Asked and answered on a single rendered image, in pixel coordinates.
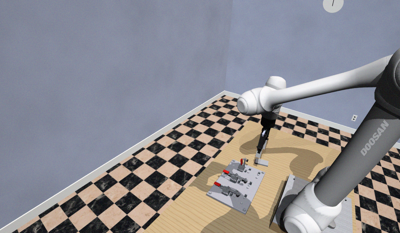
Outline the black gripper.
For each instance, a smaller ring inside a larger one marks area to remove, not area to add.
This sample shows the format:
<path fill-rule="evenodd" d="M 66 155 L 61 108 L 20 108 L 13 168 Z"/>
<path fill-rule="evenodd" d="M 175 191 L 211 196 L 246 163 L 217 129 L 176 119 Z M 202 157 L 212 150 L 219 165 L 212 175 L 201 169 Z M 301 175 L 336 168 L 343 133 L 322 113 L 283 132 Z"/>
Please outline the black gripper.
<path fill-rule="evenodd" d="M 260 139 L 259 139 L 258 146 L 257 146 L 257 152 L 256 152 L 257 158 L 261 157 L 262 149 L 265 149 L 267 140 L 269 140 L 268 139 L 269 131 L 271 130 L 271 128 L 274 127 L 275 122 L 276 122 L 276 120 L 269 120 L 264 117 L 261 117 L 261 125 L 263 126 L 261 131 L 263 131 L 263 132 L 261 132 Z"/>

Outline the black toggle clamp with red handle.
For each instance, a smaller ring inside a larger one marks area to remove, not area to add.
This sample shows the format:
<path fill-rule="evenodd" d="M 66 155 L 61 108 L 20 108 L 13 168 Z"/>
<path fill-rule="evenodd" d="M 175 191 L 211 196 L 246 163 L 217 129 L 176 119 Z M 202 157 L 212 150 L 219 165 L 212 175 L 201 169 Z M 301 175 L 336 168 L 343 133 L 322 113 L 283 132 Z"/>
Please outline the black toggle clamp with red handle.
<path fill-rule="evenodd" d="M 219 184 L 219 183 L 217 183 L 217 182 L 214 182 L 214 184 L 215 185 L 217 185 L 217 186 L 222 186 L 221 184 Z M 223 187 L 223 188 L 222 188 Z M 222 186 L 222 187 L 220 187 L 220 188 L 222 188 L 222 194 L 224 194 L 224 195 L 228 195 L 229 193 L 230 193 L 230 191 L 231 192 L 233 192 L 233 193 L 235 193 L 236 194 L 236 196 L 237 197 L 239 197 L 239 195 L 240 195 L 240 192 L 238 191 L 234 191 L 233 189 L 230 189 L 230 187 L 228 186 L 228 187 L 226 187 L 226 186 Z"/>
<path fill-rule="evenodd" d="M 229 171 L 226 171 L 226 170 L 223 170 L 223 172 L 224 172 L 224 173 L 227 173 L 228 175 L 232 174 L 232 173 L 230 173 Z M 230 181 L 233 182 L 233 183 L 236 183 L 237 180 L 238 180 L 238 178 L 244 180 L 244 183 L 247 183 L 247 181 L 248 181 L 247 178 L 243 178 L 243 177 L 239 176 L 237 173 L 236 173 L 236 174 L 233 173 L 233 174 L 230 175 L 230 176 L 231 176 Z"/>

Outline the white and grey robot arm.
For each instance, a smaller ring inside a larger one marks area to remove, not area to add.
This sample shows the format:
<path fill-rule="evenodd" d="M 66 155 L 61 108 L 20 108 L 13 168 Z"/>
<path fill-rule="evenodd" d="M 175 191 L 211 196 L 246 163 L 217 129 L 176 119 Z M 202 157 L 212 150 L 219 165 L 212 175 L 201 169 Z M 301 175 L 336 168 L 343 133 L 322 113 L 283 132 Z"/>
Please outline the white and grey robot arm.
<path fill-rule="evenodd" d="M 271 76 L 263 88 L 238 98 L 241 114 L 275 120 L 283 103 L 364 87 L 376 87 L 374 105 L 333 164 L 321 169 L 286 207 L 288 233 L 334 229 L 347 195 L 400 139 L 400 48 L 362 67 L 289 88 L 283 78 Z"/>

